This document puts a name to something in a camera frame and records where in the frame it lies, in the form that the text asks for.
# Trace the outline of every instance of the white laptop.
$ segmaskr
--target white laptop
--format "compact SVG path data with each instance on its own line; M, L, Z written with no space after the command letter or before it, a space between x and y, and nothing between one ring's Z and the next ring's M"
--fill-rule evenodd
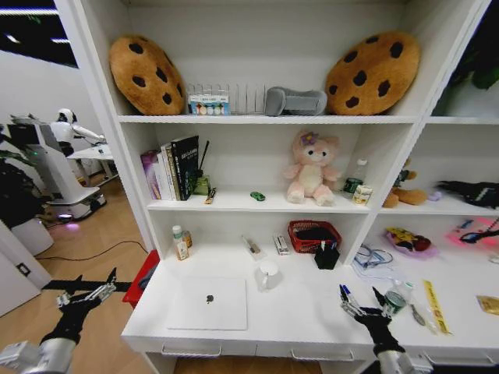
M167 317L174 330L247 330L246 280L185 277Z

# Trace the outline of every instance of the yellow ruler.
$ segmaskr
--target yellow ruler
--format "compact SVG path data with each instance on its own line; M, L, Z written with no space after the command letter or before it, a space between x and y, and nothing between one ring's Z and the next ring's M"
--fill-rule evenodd
M447 328L447 324L445 323L444 314L442 313L442 309L437 300L437 296L435 295L434 286L429 280L423 280L423 283L424 289L426 290L426 297L428 298L431 311L434 314L435 320L437 321L438 328L442 333L451 333L451 331L449 331L449 329Z

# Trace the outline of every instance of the cup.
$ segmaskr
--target cup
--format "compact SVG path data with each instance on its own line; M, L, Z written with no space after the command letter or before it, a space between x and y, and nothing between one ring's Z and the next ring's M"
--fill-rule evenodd
M259 289L269 291L275 288L280 281L280 275L277 263L269 260L262 261L256 270Z

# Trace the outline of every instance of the book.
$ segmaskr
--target book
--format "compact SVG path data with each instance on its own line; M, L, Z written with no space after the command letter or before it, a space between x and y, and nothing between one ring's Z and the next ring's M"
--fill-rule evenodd
M157 185L156 173L154 172L154 163L157 163L157 151L148 150L140 155L142 161L143 172L146 175L147 186L149 187L150 197L155 200L161 198L159 187Z
M163 144L161 146L161 154L163 155L163 161L165 163L166 178L168 179L168 187L170 188L170 193L172 194L172 200L178 201L180 200L180 191L179 184L177 182L175 165L173 164L172 144Z
M199 136L172 140L172 156L177 171L180 199L187 200L196 186Z
M156 174L157 185L159 187L159 193L161 194L161 199L171 200L172 194L170 193L168 179L166 178L165 163L163 161L163 154L161 154L161 152L157 153L157 163L153 164L153 166L154 173Z

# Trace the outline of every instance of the red basket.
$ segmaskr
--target red basket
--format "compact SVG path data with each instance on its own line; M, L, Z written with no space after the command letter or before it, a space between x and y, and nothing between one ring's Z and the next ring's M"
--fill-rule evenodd
M332 224L324 221L291 221L288 226L288 234L291 243L298 253L315 253L316 249L320 247L320 240L300 240L296 237L296 232L309 230L311 228L325 228L336 238L339 248L342 243L341 235L336 231Z

